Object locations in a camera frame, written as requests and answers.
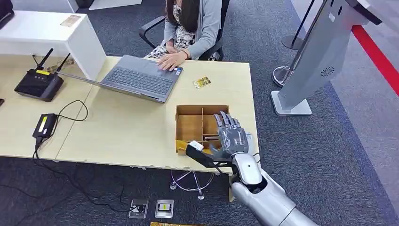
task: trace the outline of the cardboard divider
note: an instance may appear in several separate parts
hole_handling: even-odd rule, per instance
[[[229,113],[227,105],[178,105],[176,108],[176,152],[185,155],[185,146],[193,140],[209,149],[221,147],[214,114]]]

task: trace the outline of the robot finger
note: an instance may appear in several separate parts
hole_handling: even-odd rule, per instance
[[[226,113],[221,111],[220,114],[222,114],[223,122],[225,123],[225,125],[230,125],[229,118],[227,117]]]
[[[223,122],[220,120],[220,117],[218,114],[214,114],[214,117],[216,119],[216,123],[218,127],[222,127],[223,126]]]
[[[236,124],[237,127],[241,127],[241,124],[238,122],[237,119],[233,119],[234,123]]]
[[[232,126],[236,126],[236,122],[231,118],[229,114],[227,114],[227,118],[229,119],[229,122]]]

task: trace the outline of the desk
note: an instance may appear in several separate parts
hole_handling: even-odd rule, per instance
[[[107,57],[101,80],[120,57]],[[247,63],[186,61],[169,100],[164,104],[93,87],[86,99],[89,115],[75,122],[58,161],[216,172],[188,156],[176,154],[177,105],[228,105],[242,127],[258,140],[251,74]],[[207,76],[212,84],[197,89],[193,81]],[[230,168],[222,168],[231,174]]]
[[[48,64],[52,65],[61,58],[51,57]],[[0,106],[0,156],[32,158],[35,139],[32,133],[44,113],[58,113],[65,105],[73,100],[85,100],[92,86],[74,79],[64,78],[63,86],[52,102],[24,97],[14,92],[26,71],[36,66],[30,56],[0,55],[0,98],[5,102]],[[66,73],[80,74],[77,67],[66,68]],[[69,106],[63,114],[76,117],[81,105]],[[54,160],[69,130],[71,120],[61,120],[55,135],[40,149],[40,157]]]
[[[80,16],[72,26],[61,23],[71,15]],[[96,79],[106,55],[86,14],[15,11],[0,30],[0,54],[52,57],[68,53],[88,79]]]

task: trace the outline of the wooden desk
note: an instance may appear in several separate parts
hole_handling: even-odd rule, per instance
[[[46,65],[53,65],[61,58],[49,58]],[[5,103],[0,106],[0,156],[32,158],[35,139],[32,133],[44,113],[58,113],[68,103],[79,99],[85,100],[91,85],[69,78],[64,78],[63,86],[52,102],[24,97],[14,88],[26,71],[35,67],[31,56],[0,55],[0,98]],[[66,73],[83,73],[77,66],[65,70]],[[63,112],[69,117],[76,117],[81,105],[73,104]],[[61,119],[55,135],[43,145],[39,155],[45,159],[55,159],[72,127],[71,120]]]
[[[101,80],[120,57],[107,57]],[[228,105],[242,127],[258,140],[247,63],[187,61],[169,100],[163,105],[107,89],[93,87],[85,104],[86,121],[75,122],[57,156],[58,161],[91,162],[160,169],[206,169],[187,156],[176,154],[177,105]],[[197,89],[193,81],[207,76],[212,84]],[[231,174],[229,168],[223,169]]]

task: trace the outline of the power adapter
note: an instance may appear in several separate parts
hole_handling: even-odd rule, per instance
[[[36,139],[48,139],[51,137],[54,126],[57,122],[58,116],[54,113],[52,114],[42,114],[40,116],[39,122],[36,125],[35,131],[32,136]]]

